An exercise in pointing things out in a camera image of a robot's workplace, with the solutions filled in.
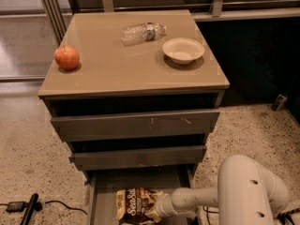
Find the bottle label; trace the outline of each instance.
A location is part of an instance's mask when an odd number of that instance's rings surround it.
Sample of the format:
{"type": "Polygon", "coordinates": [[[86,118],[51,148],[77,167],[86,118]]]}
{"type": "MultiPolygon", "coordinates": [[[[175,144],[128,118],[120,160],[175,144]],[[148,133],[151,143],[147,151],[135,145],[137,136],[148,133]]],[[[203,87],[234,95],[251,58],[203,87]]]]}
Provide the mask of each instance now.
{"type": "Polygon", "coordinates": [[[150,22],[142,24],[144,28],[144,33],[146,34],[145,40],[153,40],[156,35],[156,30],[154,29],[154,25],[150,22]]]}

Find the cabinet top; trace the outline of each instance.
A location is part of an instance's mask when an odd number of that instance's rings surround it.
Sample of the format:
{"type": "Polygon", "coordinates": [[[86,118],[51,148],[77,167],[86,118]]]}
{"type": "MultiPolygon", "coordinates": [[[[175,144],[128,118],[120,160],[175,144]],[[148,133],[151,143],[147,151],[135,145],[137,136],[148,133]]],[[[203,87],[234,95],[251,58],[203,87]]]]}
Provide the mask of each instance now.
{"type": "Polygon", "coordinates": [[[229,87],[187,10],[75,14],[61,45],[75,47],[81,65],[66,72],[53,60],[38,92],[41,98],[138,96],[229,87]],[[120,28],[147,22],[166,25],[167,36],[125,47],[120,28]],[[172,38],[199,41],[205,48],[203,57],[189,65],[176,65],[162,51],[172,38]]]}

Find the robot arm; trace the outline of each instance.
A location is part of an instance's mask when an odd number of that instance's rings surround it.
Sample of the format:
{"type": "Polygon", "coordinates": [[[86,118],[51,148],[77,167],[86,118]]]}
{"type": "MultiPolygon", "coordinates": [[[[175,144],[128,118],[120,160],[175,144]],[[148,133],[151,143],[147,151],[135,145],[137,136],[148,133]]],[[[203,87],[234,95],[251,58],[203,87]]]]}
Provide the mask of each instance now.
{"type": "Polygon", "coordinates": [[[218,207],[221,225],[271,225],[289,203],[283,181],[246,156],[222,163],[217,187],[179,188],[164,194],[155,209],[161,217],[195,218],[198,206],[218,207]]]}

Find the red apple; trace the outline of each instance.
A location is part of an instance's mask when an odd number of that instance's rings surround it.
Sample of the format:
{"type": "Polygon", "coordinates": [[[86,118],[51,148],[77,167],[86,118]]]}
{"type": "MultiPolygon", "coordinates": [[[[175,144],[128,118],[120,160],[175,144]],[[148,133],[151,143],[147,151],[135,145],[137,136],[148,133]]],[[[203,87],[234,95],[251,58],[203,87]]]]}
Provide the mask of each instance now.
{"type": "Polygon", "coordinates": [[[69,45],[56,49],[54,59],[57,65],[63,70],[75,69],[80,61],[77,50],[69,45]]]}

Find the bowl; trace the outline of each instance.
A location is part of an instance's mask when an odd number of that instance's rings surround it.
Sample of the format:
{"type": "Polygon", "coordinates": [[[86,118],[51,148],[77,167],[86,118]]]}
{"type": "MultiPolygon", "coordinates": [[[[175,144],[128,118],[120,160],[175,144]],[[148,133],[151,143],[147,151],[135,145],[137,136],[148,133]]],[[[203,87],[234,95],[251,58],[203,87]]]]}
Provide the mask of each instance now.
{"type": "Polygon", "coordinates": [[[204,54],[204,46],[201,43],[183,37],[174,38],[165,42],[162,46],[162,50],[174,63],[180,65],[189,64],[204,54]]]}

